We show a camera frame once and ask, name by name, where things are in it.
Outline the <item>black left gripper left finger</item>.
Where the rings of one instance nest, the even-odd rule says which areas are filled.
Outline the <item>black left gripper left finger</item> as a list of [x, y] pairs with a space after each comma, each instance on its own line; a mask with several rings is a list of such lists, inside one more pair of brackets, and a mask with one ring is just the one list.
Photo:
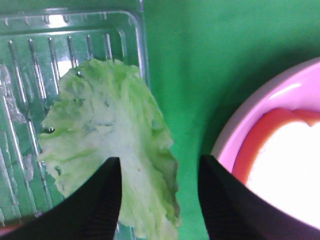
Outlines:
[[73, 194], [53, 209], [20, 226], [2, 240], [112, 240], [122, 201], [121, 164], [108, 158]]

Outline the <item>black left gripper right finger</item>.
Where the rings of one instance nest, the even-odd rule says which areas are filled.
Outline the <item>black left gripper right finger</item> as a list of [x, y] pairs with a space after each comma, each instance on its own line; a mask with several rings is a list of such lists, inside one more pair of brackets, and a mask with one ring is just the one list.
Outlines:
[[212, 155], [198, 164], [197, 192], [211, 240], [318, 240], [320, 231], [271, 206]]

